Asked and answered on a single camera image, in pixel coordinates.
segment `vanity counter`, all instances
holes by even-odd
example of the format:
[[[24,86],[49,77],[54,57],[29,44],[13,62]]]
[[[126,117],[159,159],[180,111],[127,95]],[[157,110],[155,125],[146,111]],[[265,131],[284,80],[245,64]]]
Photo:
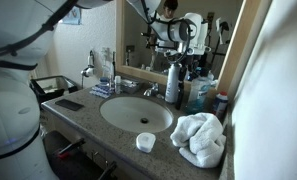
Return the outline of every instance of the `vanity counter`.
[[[110,97],[146,98],[167,107],[172,112],[174,119],[171,126],[162,132],[154,133],[156,135],[154,147],[150,153],[144,153],[136,148],[136,137],[139,133],[121,130],[108,123],[100,114],[100,105],[110,98],[94,96],[89,93],[90,90],[88,88],[52,99],[42,103],[42,108],[151,179],[219,179],[220,165],[209,169],[198,168],[183,158],[179,148],[172,144],[170,135],[177,125],[178,117],[185,116],[184,112],[176,110],[174,105],[169,105],[156,97],[143,96],[143,91],[133,95],[114,94]],[[55,104],[63,98],[83,104],[85,107],[71,111]]]

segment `mirror frame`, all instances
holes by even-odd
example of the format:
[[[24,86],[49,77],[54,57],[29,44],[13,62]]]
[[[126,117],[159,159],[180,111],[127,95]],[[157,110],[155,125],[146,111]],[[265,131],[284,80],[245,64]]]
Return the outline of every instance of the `mirror frame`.
[[[243,0],[217,86],[209,90],[207,97],[215,98],[218,92],[226,91],[230,100],[234,98],[271,1]],[[167,76],[165,75],[123,65],[125,59],[123,52],[126,52],[122,45],[124,42],[124,3],[127,3],[126,0],[116,0],[116,71],[166,85]],[[185,91],[190,91],[190,84],[185,81]]]

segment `white towel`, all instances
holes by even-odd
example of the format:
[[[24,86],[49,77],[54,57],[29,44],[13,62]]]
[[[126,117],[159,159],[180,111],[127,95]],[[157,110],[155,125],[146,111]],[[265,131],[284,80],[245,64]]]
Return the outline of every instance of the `white towel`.
[[[180,154],[195,166],[211,168],[218,165],[226,137],[216,116],[210,113],[180,117],[170,138],[181,147]]]

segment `bathroom sink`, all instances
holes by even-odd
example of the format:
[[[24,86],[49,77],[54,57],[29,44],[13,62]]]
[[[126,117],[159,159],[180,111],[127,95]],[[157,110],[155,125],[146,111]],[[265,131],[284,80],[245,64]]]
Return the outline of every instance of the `bathroom sink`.
[[[165,107],[138,97],[116,97],[104,102],[100,113],[110,124],[131,132],[160,132],[167,129],[172,113]]]

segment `sink drain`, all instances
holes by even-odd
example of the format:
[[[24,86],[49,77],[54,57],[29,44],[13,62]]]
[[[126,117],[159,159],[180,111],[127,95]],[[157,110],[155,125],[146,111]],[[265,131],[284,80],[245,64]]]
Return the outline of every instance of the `sink drain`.
[[[143,124],[147,124],[149,122],[149,120],[147,118],[141,118],[140,122]]]

